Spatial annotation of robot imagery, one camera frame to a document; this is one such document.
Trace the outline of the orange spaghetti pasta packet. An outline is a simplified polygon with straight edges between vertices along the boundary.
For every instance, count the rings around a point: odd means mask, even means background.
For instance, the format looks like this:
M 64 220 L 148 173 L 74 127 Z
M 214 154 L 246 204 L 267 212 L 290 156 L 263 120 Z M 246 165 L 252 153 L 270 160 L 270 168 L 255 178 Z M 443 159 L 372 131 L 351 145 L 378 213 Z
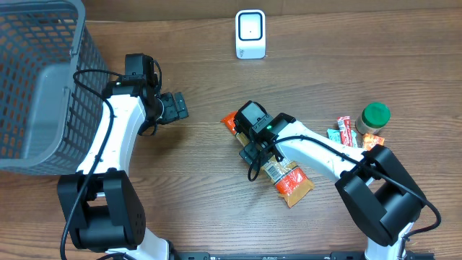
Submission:
M 244 133 L 238 133 L 234 122 L 237 111 L 226 115 L 221 122 L 230 130 L 237 140 L 248 139 Z M 293 161 L 284 158 L 276 163 L 266 163 L 260 166 L 259 173 L 264 173 L 279 196 L 283 198 L 289 208 L 298 203 L 308 192 L 315 187 L 314 183 L 305 175 L 299 165 Z

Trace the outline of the teal tissue packet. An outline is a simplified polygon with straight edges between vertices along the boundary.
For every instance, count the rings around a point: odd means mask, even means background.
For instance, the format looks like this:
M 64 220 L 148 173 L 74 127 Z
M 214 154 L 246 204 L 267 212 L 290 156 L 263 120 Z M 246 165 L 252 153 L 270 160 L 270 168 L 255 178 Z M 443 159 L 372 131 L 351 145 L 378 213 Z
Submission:
M 353 142 L 353 147 L 358 147 L 358 143 L 357 143 L 357 133 L 354 132 L 353 130 L 351 130 L 351 133 L 352 133 L 352 142 Z M 340 135 L 340 131 L 337 130 L 337 129 L 327 129 L 327 135 L 328 135 L 328 138 L 336 143 L 339 143 L 341 144 L 342 143 L 342 140 L 341 140 L 341 135 Z

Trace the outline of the red stick sachet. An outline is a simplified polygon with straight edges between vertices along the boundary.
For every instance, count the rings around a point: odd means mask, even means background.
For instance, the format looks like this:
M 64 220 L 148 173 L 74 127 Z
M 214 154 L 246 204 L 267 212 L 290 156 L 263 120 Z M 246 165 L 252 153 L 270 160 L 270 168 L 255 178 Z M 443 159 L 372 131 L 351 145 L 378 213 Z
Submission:
M 349 116 L 341 116 L 337 118 L 337 124 L 339 127 L 341 143 L 348 147 L 353 147 L 353 137 L 351 131 L 351 118 Z

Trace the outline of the small orange carton box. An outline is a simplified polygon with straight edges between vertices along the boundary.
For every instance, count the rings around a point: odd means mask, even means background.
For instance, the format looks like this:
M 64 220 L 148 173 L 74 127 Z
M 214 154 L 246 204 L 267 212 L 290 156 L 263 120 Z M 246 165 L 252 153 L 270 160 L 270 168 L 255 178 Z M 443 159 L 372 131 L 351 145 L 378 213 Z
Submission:
M 375 145 L 384 145 L 385 139 L 374 134 L 364 134 L 362 138 L 362 147 L 365 150 L 371 150 Z

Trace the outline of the green lid jar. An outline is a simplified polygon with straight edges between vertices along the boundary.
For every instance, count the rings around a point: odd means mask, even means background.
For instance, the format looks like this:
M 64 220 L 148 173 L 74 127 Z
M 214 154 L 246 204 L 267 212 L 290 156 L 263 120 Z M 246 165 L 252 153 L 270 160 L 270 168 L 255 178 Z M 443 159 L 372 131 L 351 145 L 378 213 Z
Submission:
M 365 107 L 355 122 L 356 129 L 361 134 L 378 134 L 389 122 L 391 112 L 383 103 L 371 103 Z

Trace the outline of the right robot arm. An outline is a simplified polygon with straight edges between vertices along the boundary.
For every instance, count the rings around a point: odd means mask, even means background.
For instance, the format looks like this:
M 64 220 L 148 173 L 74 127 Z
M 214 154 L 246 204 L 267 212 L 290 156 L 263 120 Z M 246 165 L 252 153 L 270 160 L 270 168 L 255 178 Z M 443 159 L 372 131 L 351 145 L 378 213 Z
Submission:
M 233 118 L 253 150 L 248 179 L 271 157 L 303 163 L 332 181 L 354 223 L 367 236 L 365 259 L 408 259 L 406 242 L 427 198 L 390 149 L 336 143 L 286 113 L 271 116 L 248 101 Z

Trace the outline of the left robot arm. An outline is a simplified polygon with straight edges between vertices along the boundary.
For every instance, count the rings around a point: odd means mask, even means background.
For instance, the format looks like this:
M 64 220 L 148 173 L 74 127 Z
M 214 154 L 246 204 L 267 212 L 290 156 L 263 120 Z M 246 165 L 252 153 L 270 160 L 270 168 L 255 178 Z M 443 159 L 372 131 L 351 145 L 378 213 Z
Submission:
M 103 117 L 90 150 L 73 175 L 62 175 L 57 193 L 66 224 L 66 241 L 104 259 L 179 259 L 168 240 L 147 227 L 145 211 L 129 180 L 134 142 L 147 129 L 188 117 L 182 93 L 162 92 L 159 63 L 143 53 L 125 57 L 125 72 L 101 92 Z

